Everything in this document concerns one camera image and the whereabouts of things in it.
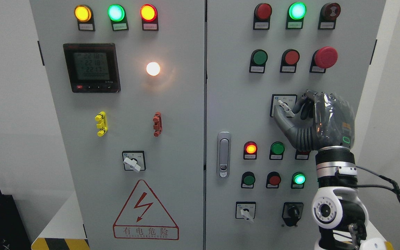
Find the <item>gray robotic hand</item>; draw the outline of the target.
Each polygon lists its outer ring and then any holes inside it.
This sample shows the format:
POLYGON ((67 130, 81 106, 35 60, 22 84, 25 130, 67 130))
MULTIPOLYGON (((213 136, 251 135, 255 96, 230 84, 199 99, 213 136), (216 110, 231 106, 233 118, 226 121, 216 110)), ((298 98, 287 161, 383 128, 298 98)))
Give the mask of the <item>gray robotic hand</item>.
POLYGON ((311 124, 299 127, 287 118, 287 113, 276 103, 274 119, 293 148, 298 151, 313 151, 329 146, 348 149, 355 141, 355 115, 348 103, 337 94, 306 90, 292 108, 300 113, 301 120, 311 124))

